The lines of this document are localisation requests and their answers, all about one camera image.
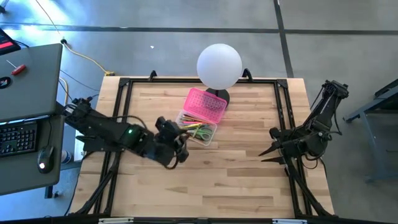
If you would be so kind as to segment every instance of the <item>concrete floor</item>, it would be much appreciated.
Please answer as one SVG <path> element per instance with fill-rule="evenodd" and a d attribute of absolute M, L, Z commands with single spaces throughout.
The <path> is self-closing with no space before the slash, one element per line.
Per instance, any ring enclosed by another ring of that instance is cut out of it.
<path fill-rule="evenodd" d="M 241 54 L 244 67 L 255 77 L 287 77 L 280 35 L 264 31 L 278 28 L 273 0 L 40 2 L 54 23 L 64 25 L 61 34 L 75 50 L 94 57 L 118 75 L 149 75 L 151 70 L 159 75 L 196 75 L 200 52 L 207 45 L 226 43 Z M 310 102 L 326 79 L 349 85 L 349 98 L 342 101 L 337 111 L 343 136 L 334 137 L 324 156 L 336 214 L 396 223 L 398 181 L 364 183 L 364 176 L 374 170 L 368 140 L 360 121 L 345 124 L 341 118 L 372 100 L 375 91 L 397 78 L 398 33 L 382 35 L 370 31 L 398 30 L 398 2 L 279 0 L 279 3 L 286 29 L 326 31 L 320 35 L 286 34 L 294 77 L 304 78 Z M 35 1 L 9 0 L 6 9 L 8 13 L 0 15 L 0 26 L 14 39 L 31 46 L 61 39 L 53 29 L 43 30 L 51 29 L 46 26 L 50 21 Z M 164 29 L 133 32 L 134 29 L 120 27 Z M 167 32 L 168 27 L 216 29 Z M 224 28 L 240 30 L 231 33 Z M 330 35 L 328 30 L 370 31 Z M 93 63 L 64 50 L 61 67 L 77 80 L 100 88 L 103 72 Z M 62 73 L 61 77 L 67 80 L 72 97 L 96 94 Z M 58 101 L 62 102 L 63 97 L 64 92 L 59 88 Z M 55 188 L 61 190 L 63 197 L 57 199 L 44 200 L 44 189 L 0 197 L 0 220 L 63 215 L 77 173 L 76 169 L 62 171 Z"/>

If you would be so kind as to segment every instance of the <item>white sphere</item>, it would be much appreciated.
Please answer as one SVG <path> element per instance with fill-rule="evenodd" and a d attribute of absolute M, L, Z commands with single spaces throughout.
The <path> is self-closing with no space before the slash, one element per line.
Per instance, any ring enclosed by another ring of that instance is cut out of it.
<path fill-rule="evenodd" d="M 242 77 L 242 60 L 233 47 L 213 44 L 199 55 L 197 72 L 207 87 L 225 90 Z"/>

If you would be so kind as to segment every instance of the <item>keyboard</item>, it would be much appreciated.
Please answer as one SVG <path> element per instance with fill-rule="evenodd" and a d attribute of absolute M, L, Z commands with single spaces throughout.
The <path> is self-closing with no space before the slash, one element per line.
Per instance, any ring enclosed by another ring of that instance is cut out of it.
<path fill-rule="evenodd" d="M 36 151 L 36 121 L 0 126 L 0 157 Z"/>

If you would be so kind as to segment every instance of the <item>pink basket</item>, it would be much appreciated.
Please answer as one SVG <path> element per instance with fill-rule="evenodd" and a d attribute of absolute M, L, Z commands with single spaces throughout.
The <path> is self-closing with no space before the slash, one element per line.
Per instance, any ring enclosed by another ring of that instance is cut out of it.
<path fill-rule="evenodd" d="M 184 110 L 219 123 L 226 108 L 226 101 L 206 91 L 192 88 L 184 103 Z"/>

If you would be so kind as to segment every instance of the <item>table leg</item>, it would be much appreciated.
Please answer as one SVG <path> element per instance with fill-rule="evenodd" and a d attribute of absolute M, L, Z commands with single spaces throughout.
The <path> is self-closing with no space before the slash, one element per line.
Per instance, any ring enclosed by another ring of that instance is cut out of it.
<path fill-rule="evenodd" d="M 386 167 L 387 158 L 388 158 L 387 152 L 382 150 L 381 148 L 377 147 L 377 138 L 374 135 L 374 133 L 372 132 L 372 129 L 371 129 L 371 126 L 369 124 L 366 114 L 361 113 L 360 116 L 361 116 L 363 125 L 366 128 L 367 134 L 368 134 L 369 145 L 373 152 L 374 160 L 376 163 L 376 169 L 377 169 L 377 171 L 374 175 L 369 175 L 369 176 L 365 177 L 365 182 L 371 183 L 371 182 L 374 182 L 375 180 L 397 178 L 398 173 L 391 172 Z"/>
<path fill-rule="evenodd" d="M 45 187 L 45 191 L 44 191 L 44 198 L 48 199 L 48 198 L 57 198 L 58 197 L 58 192 L 55 192 L 54 194 L 52 193 L 53 190 L 53 186 L 47 186 Z"/>
<path fill-rule="evenodd" d="M 390 97 L 398 94 L 398 86 L 390 89 L 389 91 L 379 95 L 377 98 L 372 100 L 372 102 L 362 106 L 360 109 L 356 110 L 354 113 L 351 113 L 348 116 L 345 116 L 343 119 L 346 123 L 352 122 L 352 120 L 361 117 L 361 114 L 368 110 L 375 110 L 380 107 L 384 102 L 386 102 Z"/>

